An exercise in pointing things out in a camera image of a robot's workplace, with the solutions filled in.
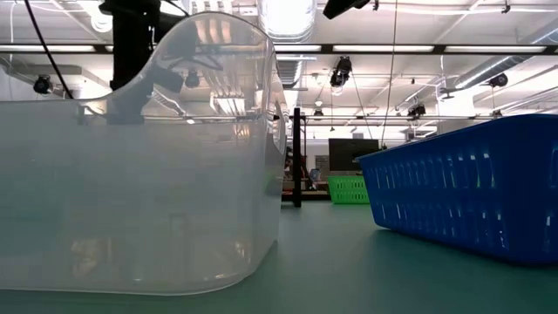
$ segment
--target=ceiling duct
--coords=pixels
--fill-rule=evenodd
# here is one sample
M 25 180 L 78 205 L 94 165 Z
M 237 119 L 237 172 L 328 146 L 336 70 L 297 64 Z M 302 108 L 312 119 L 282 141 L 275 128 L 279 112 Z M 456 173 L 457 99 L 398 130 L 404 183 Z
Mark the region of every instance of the ceiling duct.
M 304 43 L 310 39 L 316 17 L 316 0 L 260 0 L 260 27 L 274 43 Z M 279 61 L 279 77 L 287 88 L 296 86 L 303 61 Z
M 547 24 L 533 34 L 523 38 L 519 44 L 556 44 L 558 43 L 558 19 Z M 508 56 L 494 57 L 485 63 L 475 67 L 471 71 L 459 76 L 449 91 L 465 90 L 478 84 L 487 82 L 489 79 L 503 73 L 518 64 L 521 64 L 533 56 Z

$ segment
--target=ceiling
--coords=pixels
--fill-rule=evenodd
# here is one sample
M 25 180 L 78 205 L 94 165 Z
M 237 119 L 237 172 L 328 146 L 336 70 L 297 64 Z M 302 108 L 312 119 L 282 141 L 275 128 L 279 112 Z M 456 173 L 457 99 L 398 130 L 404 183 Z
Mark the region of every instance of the ceiling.
M 112 42 L 111 32 L 101 33 L 91 27 L 90 15 L 86 12 L 60 12 L 52 10 L 81 10 L 75 1 L 33 1 L 44 39 L 49 44 L 98 44 Z M 323 0 L 318 1 L 311 43 L 316 44 L 518 44 L 525 36 L 539 30 L 558 18 L 558 2 L 555 0 L 512 0 L 512 11 L 501 14 L 504 0 L 406 0 L 398 2 L 397 23 L 395 0 L 381 0 L 378 11 L 367 5 L 362 10 L 349 10 L 329 20 L 323 16 Z M 31 26 L 27 11 L 22 4 L 13 7 L 12 1 L 0 0 L 0 43 L 36 43 L 37 35 Z M 257 24 L 255 0 L 234 0 L 236 15 Z M 514 12 L 518 10 L 545 10 L 544 12 Z M 462 11 L 487 11 L 492 13 L 468 14 Z M 13 27 L 13 38 L 10 29 Z M 48 65 L 41 55 L 18 55 L 26 65 Z M 384 117 L 401 113 L 406 115 L 405 103 L 409 96 L 427 84 L 442 77 L 455 78 L 471 71 L 475 66 L 490 59 L 490 56 L 403 56 L 403 55 L 354 55 L 353 76 L 346 82 L 343 93 L 332 96 L 329 75 L 339 56 L 319 55 L 315 61 L 304 62 L 299 91 L 291 93 L 292 102 L 311 115 L 317 99 L 323 102 L 323 113 L 342 116 L 364 112 L 370 116 Z M 82 67 L 105 85 L 112 77 L 112 58 L 108 55 L 57 55 L 60 65 Z M 537 92 L 558 85 L 558 55 L 535 57 L 506 71 L 507 87 L 492 90 L 489 86 L 476 86 L 467 91 L 473 96 L 474 111 L 488 114 L 493 108 L 513 101 L 528 98 Z M 436 115 L 435 88 L 426 87 L 425 103 L 427 114 Z M 558 106 L 556 97 L 529 106 L 520 106 L 507 114 L 530 113 Z M 311 125 L 324 125 L 314 132 L 328 137 L 330 130 L 325 125 L 331 121 L 312 121 Z M 370 122 L 382 125 L 383 121 Z M 405 130 L 407 122 L 388 122 L 395 133 Z M 363 125 L 362 120 L 336 121 L 337 129 L 348 133 L 354 126 Z

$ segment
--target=green floor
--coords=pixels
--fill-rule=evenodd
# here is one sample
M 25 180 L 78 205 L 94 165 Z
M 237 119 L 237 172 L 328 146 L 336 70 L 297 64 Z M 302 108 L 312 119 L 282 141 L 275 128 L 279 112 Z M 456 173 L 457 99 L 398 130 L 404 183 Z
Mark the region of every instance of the green floor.
M 523 269 L 374 225 L 368 206 L 283 208 L 250 278 L 193 297 L 0 292 L 2 314 L 558 313 L 558 268 Z

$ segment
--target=white ceiling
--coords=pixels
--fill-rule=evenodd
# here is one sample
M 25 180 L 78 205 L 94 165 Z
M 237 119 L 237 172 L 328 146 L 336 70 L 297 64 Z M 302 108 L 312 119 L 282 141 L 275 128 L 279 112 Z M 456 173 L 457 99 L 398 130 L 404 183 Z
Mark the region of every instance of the white ceiling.
M 53 5 L 55 0 L 37 1 L 35 5 L 46 9 L 57 10 Z M 68 10 L 80 9 L 70 2 L 58 1 L 61 7 Z M 408 10 L 468 10 L 475 0 L 406 0 L 399 1 L 399 8 Z M 314 33 L 311 38 L 313 43 L 361 43 L 361 44 L 391 44 L 394 40 L 395 12 L 394 0 L 381 0 L 380 10 L 372 11 L 370 5 L 363 10 L 349 10 L 333 20 L 325 18 L 321 11 L 316 13 Z M 558 10 L 556 0 L 512 0 L 513 8 Z M 10 8 L 11 1 L 0 1 L 0 43 L 11 41 L 10 36 Z M 234 1 L 238 7 L 254 7 L 254 0 Z M 501 9 L 503 0 L 485 0 L 475 10 Z M 84 12 L 61 13 L 35 9 L 37 21 L 48 43 L 101 43 L 111 42 L 111 33 L 98 33 L 90 26 L 89 15 Z M 398 13 L 395 42 L 397 44 L 516 44 L 519 39 L 540 29 L 558 17 L 556 12 L 522 13 L 510 12 L 500 14 L 463 15 L 435 15 L 435 14 L 410 14 L 403 11 Z M 244 16 L 250 23 L 255 23 L 253 16 Z M 27 11 L 22 4 L 14 8 L 13 14 L 14 42 L 36 43 L 37 36 L 31 27 Z M 396 114 L 392 109 L 401 104 L 409 95 L 416 92 L 424 84 L 438 76 L 457 76 L 473 69 L 476 65 L 490 57 L 482 56 L 445 56 L 443 58 L 444 71 L 442 71 L 440 56 L 396 56 L 393 59 L 393 75 L 396 78 L 391 82 L 391 92 L 386 87 L 389 85 L 391 73 L 391 56 L 351 56 L 354 79 L 347 82 L 344 92 L 340 96 L 330 95 L 330 88 L 319 81 L 327 81 L 331 67 L 336 63 L 338 56 L 317 56 L 316 61 L 305 64 L 302 87 L 308 91 L 299 92 L 298 102 L 302 104 L 307 114 L 312 114 L 314 102 L 319 98 L 323 101 L 323 112 L 330 114 L 331 100 L 333 101 L 335 115 L 352 115 L 361 112 L 362 107 L 366 113 L 383 116 L 390 94 L 390 114 Z M 23 61 L 33 65 L 47 65 L 45 56 L 23 56 Z M 56 61 L 61 65 L 79 65 L 108 82 L 112 76 L 112 59 L 110 56 L 56 56 Z M 544 91 L 558 85 L 558 70 L 549 71 L 539 78 L 514 85 L 523 79 L 529 78 L 558 65 L 557 57 L 532 58 L 526 63 L 506 72 L 510 79 L 509 88 L 500 92 L 492 91 L 487 87 L 477 87 L 475 107 L 479 113 L 500 106 L 511 101 L 524 99 L 537 92 Z M 315 81 L 310 74 L 321 75 Z M 553 100 L 532 105 L 531 108 L 544 108 L 556 106 Z M 435 106 L 427 103 L 430 113 L 435 113 Z

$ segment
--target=black cable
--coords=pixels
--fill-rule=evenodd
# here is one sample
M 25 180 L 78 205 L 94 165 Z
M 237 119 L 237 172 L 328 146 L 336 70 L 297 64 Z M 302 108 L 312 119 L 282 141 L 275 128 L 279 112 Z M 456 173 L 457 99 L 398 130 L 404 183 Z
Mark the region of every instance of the black cable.
M 186 12 L 184 9 L 182 9 L 179 5 L 177 5 L 176 3 L 172 2 L 171 0 L 165 0 L 165 2 L 171 4 L 174 8 L 176 8 L 176 9 L 178 9 L 178 10 L 181 10 L 181 11 L 186 15 L 186 17 L 189 17 L 189 16 L 190 16 L 190 15 L 188 14 L 188 12 Z
M 31 4 L 29 3 L 29 0 L 24 0 L 24 1 L 25 1 L 25 7 L 27 8 L 27 12 L 29 12 L 29 17 L 31 18 L 31 22 L 33 23 L 33 28 L 35 28 L 35 32 L 37 33 L 38 40 L 41 42 L 44 52 L 46 52 L 46 56 L 51 61 L 52 68 L 54 68 L 56 75 L 58 75 L 58 78 L 60 79 L 60 83 L 62 83 L 62 87 L 64 87 L 66 94 L 70 99 L 73 99 L 73 95 L 70 92 L 70 88 L 68 88 L 68 85 L 64 81 L 64 78 L 62 77 L 62 73 L 60 72 L 60 69 L 58 69 L 56 62 L 52 57 L 51 51 L 49 51 L 49 47 L 46 46 L 46 42 L 44 41 L 43 34 L 41 33 L 41 30 L 39 30 L 38 28 L 37 20 L 35 19 L 35 15 L 33 14 L 33 9 L 31 8 Z

